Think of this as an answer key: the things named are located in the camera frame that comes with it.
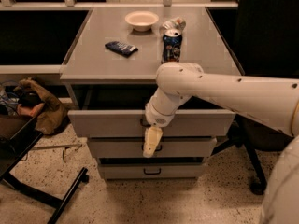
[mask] speckled floor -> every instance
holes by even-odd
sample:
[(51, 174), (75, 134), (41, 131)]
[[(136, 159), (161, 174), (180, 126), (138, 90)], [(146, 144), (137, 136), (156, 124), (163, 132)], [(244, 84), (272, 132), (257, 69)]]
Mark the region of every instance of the speckled floor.
[[(20, 181), (58, 198), (64, 194), (82, 167), (90, 181), (81, 183), (57, 223), (257, 223), (263, 196), (249, 190), (254, 176), (245, 149), (230, 147), (211, 157), (205, 173), (195, 179), (108, 181), (100, 178), (96, 161), (84, 138), (77, 138), (72, 125), (52, 137), (43, 137), (36, 147), (82, 144), (30, 151), (11, 172)], [(277, 153), (259, 153), (266, 175)], [(53, 209), (32, 200), (7, 185), (0, 185), (2, 224), (47, 223)]]

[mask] gray tabletop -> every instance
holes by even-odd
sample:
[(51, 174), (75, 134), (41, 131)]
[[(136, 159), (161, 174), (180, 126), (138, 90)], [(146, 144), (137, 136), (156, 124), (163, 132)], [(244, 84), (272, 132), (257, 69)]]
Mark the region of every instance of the gray tabletop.
[[(139, 33), (124, 17), (132, 11), (148, 10), (159, 21), (146, 33)], [(163, 41), (159, 26), (180, 16), (183, 31), (181, 62), (200, 64), (206, 73), (238, 75), (229, 51), (204, 7), (99, 7), (94, 8), (61, 76), (64, 83), (153, 82), (161, 65)], [(105, 44), (121, 41), (139, 51), (124, 58)]]

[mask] open drawer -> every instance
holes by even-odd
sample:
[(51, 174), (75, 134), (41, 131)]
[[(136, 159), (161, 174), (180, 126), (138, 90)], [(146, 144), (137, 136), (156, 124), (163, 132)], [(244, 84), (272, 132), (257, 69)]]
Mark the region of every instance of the open drawer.
[[(209, 157), (217, 144), (211, 137), (164, 137), (153, 157)], [(89, 139), (94, 158), (143, 158), (143, 138)]]
[[(145, 105), (155, 84), (75, 85), (80, 110), (69, 118), (79, 137), (143, 137), (148, 125)], [(192, 98), (164, 128), (165, 137), (224, 136), (235, 114), (198, 98)]]

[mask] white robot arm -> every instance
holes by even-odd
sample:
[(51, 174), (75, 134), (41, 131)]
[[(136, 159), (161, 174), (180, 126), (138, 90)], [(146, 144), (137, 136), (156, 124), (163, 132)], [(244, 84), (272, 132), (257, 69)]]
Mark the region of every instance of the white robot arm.
[(145, 157), (160, 142), (161, 127), (192, 96), (296, 137), (270, 177), (260, 223), (298, 223), (299, 80), (206, 74), (196, 63), (165, 63), (159, 67), (156, 81), (158, 89), (146, 105), (151, 128), (146, 131)]
[(165, 63), (146, 105), (150, 125), (166, 127), (192, 96), (289, 136), (299, 134), (299, 80), (206, 74), (196, 63)]

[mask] cloth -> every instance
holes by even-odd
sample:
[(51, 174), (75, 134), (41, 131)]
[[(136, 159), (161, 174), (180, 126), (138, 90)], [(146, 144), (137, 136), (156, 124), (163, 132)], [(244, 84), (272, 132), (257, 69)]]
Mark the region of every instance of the cloth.
[(41, 113), (37, 116), (36, 130), (46, 135), (54, 134), (67, 116), (66, 108), (57, 97), (30, 78), (21, 80), (14, 91), (17, 93), (28, 89), (36, 92), (44, 103)]
[(45, 103), (40, 103), (38, 105), (31, 107), (31, 106), (24, 106), (22, 104), (18, 104), (17, 113), (18, 115), (37, 117), (42, 112), (44, 105)]

